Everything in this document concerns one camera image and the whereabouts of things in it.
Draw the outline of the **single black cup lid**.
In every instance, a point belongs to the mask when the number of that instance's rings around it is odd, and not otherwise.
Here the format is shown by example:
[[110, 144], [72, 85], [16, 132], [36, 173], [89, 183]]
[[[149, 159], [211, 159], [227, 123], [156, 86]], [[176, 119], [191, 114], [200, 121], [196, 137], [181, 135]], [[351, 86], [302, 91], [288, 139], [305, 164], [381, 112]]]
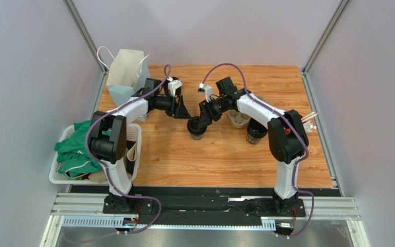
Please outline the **single black cup lid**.
[[192, 117], [190, 120], [188, 120], [187, 122], [187, 130], [190, 131], [203, 131], [203, 130], [207, 130], [207, 127], [199, 127], [198, 123], [199, 123], [200, 117], [195, 116]]

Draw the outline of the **white paper bag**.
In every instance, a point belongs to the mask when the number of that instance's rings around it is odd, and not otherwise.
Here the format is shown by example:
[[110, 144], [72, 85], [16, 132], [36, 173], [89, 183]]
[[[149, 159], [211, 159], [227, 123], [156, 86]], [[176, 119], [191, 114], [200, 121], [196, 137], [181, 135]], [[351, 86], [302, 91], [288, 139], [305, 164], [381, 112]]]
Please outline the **white paper bag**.
[[146, 62], [148, 56], [141, 50], [120, 49], [117, 55], [109, 52], [113, 60], [107, 65], [99, 56], [102, 48], [106, 47], [99, 47], [97, 60], [108, 71], [105, 86], [116, 107], [119, 107], [144, 87], [146, 79], [151, 77]]

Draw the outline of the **single dark coffee cup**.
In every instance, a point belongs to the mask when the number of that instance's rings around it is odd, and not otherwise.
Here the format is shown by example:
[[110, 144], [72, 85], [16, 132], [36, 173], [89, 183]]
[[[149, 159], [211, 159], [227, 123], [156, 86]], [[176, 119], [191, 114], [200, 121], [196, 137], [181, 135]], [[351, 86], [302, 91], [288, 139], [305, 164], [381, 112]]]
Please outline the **single dark coffee cup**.
[[200, 139], [202, 139], [204, 137], [205, 132], [206, 132], [206, 130], [197, 131], [197, 132], [196, 131], [190, 131], [189, 133], [190, 133], [190, 137], [193, 140], [200, 140]]

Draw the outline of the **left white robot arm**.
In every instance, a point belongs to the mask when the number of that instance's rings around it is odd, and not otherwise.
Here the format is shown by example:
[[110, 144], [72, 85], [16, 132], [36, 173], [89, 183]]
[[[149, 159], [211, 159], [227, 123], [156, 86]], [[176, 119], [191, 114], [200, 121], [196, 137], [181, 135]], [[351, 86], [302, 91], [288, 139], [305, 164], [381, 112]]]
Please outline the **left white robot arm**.
[[153, 110], [164, 111], [175, 119], [191, 119], [181, 95], [182, 82], [177, 77], [161, 81], [146, 79], [144, 87], [117, 108], [92, 115], [91, 126], [85, 138], [90, 157], [101, 164], [109, 183], [109, 197], [127, 203], [132, 183], [124, 166], [127, 148], [127, 126]]

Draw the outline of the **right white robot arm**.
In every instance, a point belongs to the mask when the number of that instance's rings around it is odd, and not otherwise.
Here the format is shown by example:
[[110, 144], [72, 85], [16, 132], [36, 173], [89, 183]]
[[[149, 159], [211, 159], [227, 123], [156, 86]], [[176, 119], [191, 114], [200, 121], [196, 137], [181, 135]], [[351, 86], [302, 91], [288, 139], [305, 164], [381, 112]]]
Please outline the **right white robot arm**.
[[277, 182], [273, 192], [273, 210], [280, 215], [292, 210], [298, 198], [294, 188], [297, 163], [309, 141], [301, 117], [295, 110], [283, 111], [257, 98], [247, 89], [237, 89], [230, 77], [216, 83], [219, 96], [213, 98], [213, 88], [200, 83], [198, 92], [205, 95], [200, 102], [200, 116], [187, 123], [190, 134], [202, 137], [207, 127], [229, 110], [251, 117], [247, 140], [253, 142], [268, 137], [270, 151], [277, 160]]

